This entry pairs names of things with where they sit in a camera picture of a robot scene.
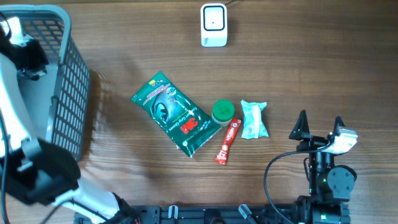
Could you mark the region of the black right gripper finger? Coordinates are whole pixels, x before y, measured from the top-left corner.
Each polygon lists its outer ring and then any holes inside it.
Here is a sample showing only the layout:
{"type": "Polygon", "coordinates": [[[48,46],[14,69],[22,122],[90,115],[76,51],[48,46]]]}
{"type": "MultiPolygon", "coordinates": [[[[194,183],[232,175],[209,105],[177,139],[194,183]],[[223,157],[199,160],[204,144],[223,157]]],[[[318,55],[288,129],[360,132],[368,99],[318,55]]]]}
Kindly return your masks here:
{"type": "Polygon", "coordinates": [[[294,126],[292,132],[289,135],[291,140],[304,140],[310,139],[310,130],[307,119],[306,110],[302,110],[298,116],[296,125],[294,126]]]}
{"type": "Polygon", "coordinates": [[[337,116],[337,117],[335,118],[335,123],[334,123],[333,132],[334,132],[334,133],[338,133],[340,127],[345,127],[345,124],[344,124],[344,122],[343,122],[341,116],[337,116]]]}

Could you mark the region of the teal tissue pack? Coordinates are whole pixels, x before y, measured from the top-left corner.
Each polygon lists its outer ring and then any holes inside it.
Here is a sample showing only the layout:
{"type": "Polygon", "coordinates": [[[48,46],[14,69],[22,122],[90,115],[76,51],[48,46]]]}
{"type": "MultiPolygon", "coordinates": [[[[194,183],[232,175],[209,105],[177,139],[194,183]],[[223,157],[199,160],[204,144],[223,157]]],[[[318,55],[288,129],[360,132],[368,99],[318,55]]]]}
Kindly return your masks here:
{"type": "Polygon", "coordinates": [[[241,106],[244,115],[244,127],[241,137],[243,139],[268,137],[269,133],[262,122],[262,111],[267,106],[267,103],[248,103],[241,100],[241,106]]]}

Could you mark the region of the green lid plastic jar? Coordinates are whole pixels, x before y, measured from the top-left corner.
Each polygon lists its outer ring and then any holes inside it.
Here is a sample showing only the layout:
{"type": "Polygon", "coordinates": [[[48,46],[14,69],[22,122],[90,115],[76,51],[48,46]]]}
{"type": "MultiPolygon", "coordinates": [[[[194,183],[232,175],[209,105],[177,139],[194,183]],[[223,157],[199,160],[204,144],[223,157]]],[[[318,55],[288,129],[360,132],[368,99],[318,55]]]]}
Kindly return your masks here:
{"type": "Polygon", "coordinates": [[[211,113],[212,119],[221,127],[229,125],[234,117],[235,108],[229,100],[218,100],[214,105],[211,113]]]}

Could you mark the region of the red Nestle stick sachet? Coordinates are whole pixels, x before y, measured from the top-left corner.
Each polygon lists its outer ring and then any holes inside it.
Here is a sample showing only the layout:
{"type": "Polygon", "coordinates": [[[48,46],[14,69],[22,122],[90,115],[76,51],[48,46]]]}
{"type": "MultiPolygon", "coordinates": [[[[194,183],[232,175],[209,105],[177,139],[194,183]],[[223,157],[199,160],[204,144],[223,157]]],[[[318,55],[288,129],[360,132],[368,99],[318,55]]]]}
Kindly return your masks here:
{"type": "Polygon", "coordinates": [[[242,121],[237,118],[233,118],[228,126],[228,130],[226,132],[226,136],[224,137],[223,143],[220,147],[220,151],[215,157],[215,162],[225,165],[228,159],[228,154],[231,148],[231,145],[238,133],[239,127],[242,121]]]}

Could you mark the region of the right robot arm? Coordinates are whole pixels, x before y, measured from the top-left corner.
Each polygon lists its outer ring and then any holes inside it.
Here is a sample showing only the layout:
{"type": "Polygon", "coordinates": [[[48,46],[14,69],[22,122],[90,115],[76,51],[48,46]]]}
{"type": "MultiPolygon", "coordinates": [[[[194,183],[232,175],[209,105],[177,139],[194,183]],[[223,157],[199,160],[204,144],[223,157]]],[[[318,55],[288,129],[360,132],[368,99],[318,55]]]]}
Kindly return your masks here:
{"type": "Polygon", "coordinates": [[[309,196],[299,196],[292,205],[293,223],[350,224],[348,202],[357,173],[346,165],[336,165],[335,157],[347,153],[356,143],[356,131],[336,117],[334,130],[326,137],[310,134],[307,113],[299,114],[289,138],[299,141],[297,152],[308,154],[305,168],[309,196]]]}

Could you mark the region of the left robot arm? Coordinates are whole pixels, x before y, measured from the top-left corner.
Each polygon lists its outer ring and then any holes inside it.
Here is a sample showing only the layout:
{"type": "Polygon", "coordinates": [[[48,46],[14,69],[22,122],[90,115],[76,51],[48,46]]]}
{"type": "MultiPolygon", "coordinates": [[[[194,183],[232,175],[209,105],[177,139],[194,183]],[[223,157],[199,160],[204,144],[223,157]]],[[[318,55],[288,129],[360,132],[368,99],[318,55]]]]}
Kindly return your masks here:
{"type": "Polygon", "coordinates": [[[1,27],[1,196],[69,208],[92,223],[140,223],[125,200],[81,176],[89,91],[69,27],[1,27]]]}

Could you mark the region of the green 3M gloves package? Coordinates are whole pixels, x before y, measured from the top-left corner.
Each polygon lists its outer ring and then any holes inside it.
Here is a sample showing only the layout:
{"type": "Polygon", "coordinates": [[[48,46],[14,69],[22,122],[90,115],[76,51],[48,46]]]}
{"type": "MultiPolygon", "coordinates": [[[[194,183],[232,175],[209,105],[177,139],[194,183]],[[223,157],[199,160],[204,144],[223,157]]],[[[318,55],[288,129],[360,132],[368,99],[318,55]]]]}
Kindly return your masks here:
{"type": "Polygon", "coordinates": [[[131,101],[144,109],[188,157],[221,129],[162,72],[146,82],[131,101]]]}

